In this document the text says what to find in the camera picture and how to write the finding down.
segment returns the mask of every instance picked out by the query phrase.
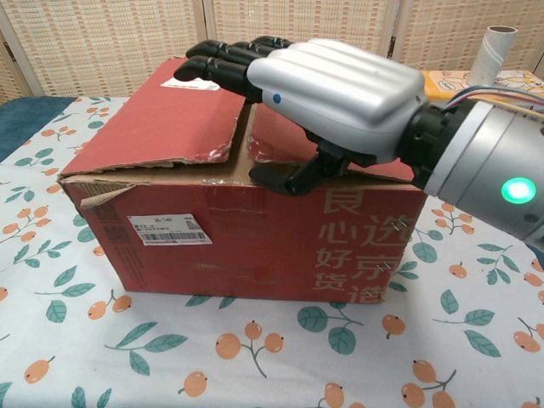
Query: black fingers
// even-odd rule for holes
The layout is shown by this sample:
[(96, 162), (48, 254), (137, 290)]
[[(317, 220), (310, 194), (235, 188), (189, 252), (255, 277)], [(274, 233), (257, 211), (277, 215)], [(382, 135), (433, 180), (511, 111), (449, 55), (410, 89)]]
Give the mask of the black fingers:
[(263, 91), (254, 87), (246, 76), (247, 66), (222, 59), (196, 55), (185, 61), (173, 74), (179, 81), (202, 78), (221, 88), (245, 96), (249, 102), (262, 102)]
[(293, 45), (292, 41), (286, 40), (285, 38), (272, 37), (272, 36), (261, 36), (255, 38), (253, 43), (265, 45), (272, 48), (287, 48), (290, 45)]
[(205, 57), (220, 58), (221, 60), (243, 65), (249, 65), (257, 58), (263, 57), (263, 55), (256, 53), (253, 50), (231, 46), (225, 42), (214, 40), (199, 42), (185, 54), (188, 58), (201, 55)]
[(267, 47), (266, 45), (259, 44), (256, 42), (245, 42), (245, 41), (235, 42), (232, 45), (238, 48), (249, 49), (250, 51), (254, 51), (258, 54), (261, 54), (263, 57), (268, 56), (268, 54), (270, 54), (272, 51), (277, 49), (274, 47)]

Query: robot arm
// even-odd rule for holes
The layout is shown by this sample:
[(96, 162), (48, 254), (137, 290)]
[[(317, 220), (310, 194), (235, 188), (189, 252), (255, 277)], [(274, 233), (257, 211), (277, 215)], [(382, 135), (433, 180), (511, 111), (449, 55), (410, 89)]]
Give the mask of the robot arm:
[(367, 167), (399, 157), (414, 170), (416, 187), (544, 248), (541, 122), (470, 100), (441, 110), (428, 104), (419, 71), (332, 40), (205, 41), (187, 56), (174, 77), (212, 80), (263, 102), (317, 144), (317, 155), (294, 174), (257, 165), (255, 182), (296, 196), (350, 162)]

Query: colored wires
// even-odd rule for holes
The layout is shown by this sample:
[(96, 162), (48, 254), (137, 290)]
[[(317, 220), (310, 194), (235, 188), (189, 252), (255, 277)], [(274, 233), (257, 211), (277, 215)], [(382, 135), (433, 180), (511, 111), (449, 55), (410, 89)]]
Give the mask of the colored wires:
[(529, 93), (514, 88), (493, 86), (475, 86), (466, 88), (450, 99), (444, 109), (450, 109), (456, 105), (459, 105), (467, 98), (482, 100), (510, 111), (516, 111), (524, 115), (529, 115), (540, 120), (544, 120), (544, 115), (533, 110), (536, 107), (538, 107), (536, 108), (537, 110), (544, 109), (544, 98), (534, 93)]

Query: table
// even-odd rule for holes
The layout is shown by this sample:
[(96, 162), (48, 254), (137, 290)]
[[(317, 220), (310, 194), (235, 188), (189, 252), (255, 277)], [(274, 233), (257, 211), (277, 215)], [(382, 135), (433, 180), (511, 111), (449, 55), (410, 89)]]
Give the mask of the table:
[(76, 99), (0, 164), (0, 408), (529, 408), (544, 398), (535, 255), (433, 198), (385, 303), (125, 293), (56, 184), (125, 100)]

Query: paper towel roll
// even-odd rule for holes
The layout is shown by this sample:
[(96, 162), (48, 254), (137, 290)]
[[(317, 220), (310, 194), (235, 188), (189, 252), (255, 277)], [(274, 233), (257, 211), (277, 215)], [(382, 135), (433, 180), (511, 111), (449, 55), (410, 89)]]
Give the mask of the paper towel roll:
[(518, 30), (513, 27), (502, 25), (487, 27), (482, 45), (468, 74), (468, 85), (471, 87), (493, 85), (517, 33)]

